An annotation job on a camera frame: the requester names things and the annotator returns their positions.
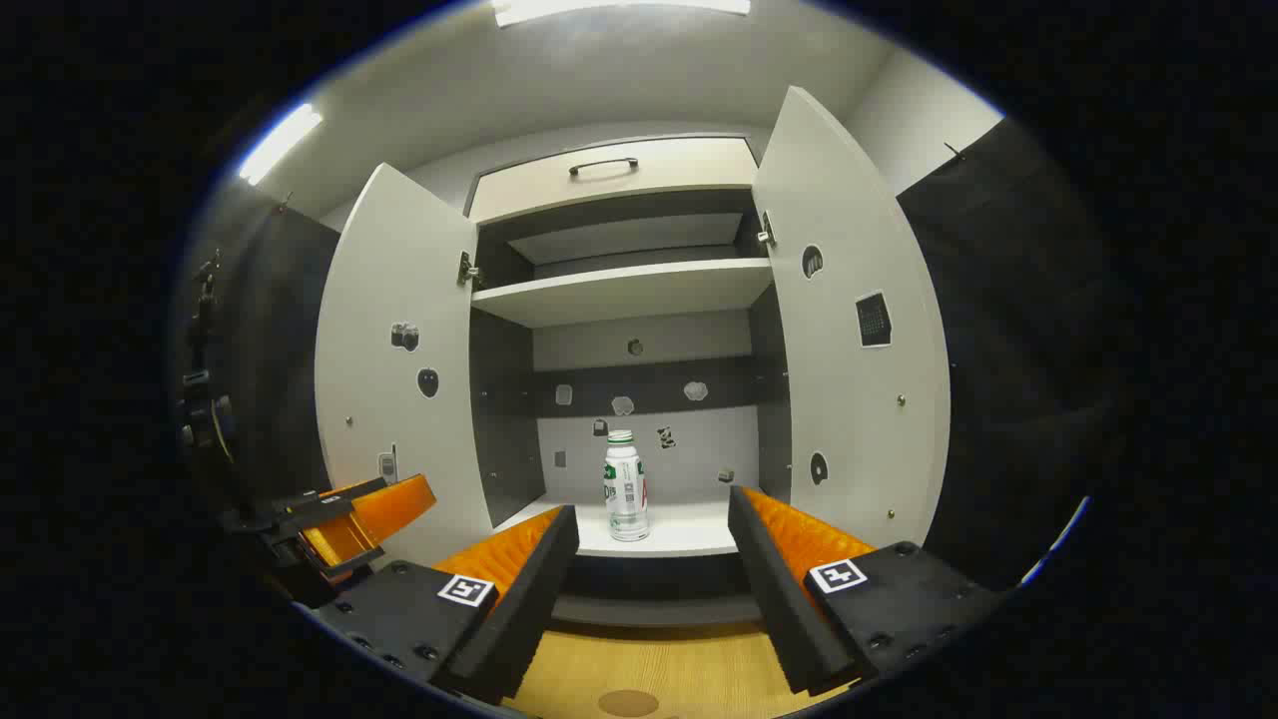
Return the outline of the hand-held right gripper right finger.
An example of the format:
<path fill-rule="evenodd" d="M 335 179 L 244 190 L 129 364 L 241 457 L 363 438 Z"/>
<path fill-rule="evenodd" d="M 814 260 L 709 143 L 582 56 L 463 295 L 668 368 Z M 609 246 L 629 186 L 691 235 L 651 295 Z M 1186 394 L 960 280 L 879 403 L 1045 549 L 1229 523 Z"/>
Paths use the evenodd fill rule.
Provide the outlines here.
<path fill-rule="evenodd" d="M 728 529 L 794 692 L 889 681 L 958 642 L 1005 600 L 918 543 L 872 549 L 754 488 L 732 488 Z"/>

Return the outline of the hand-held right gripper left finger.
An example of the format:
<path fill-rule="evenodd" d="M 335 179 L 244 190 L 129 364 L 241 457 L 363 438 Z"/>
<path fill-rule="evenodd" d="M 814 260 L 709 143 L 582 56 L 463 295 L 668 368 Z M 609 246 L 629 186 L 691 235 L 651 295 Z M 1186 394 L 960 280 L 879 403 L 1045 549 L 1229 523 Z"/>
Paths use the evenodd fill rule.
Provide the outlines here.
<path fill-rule="evenodd" d="M 418 686 L 487 704 L 515 696 L 578 550 L 570 506 L 493 531 L 422 513 L 311 614 Z"/>

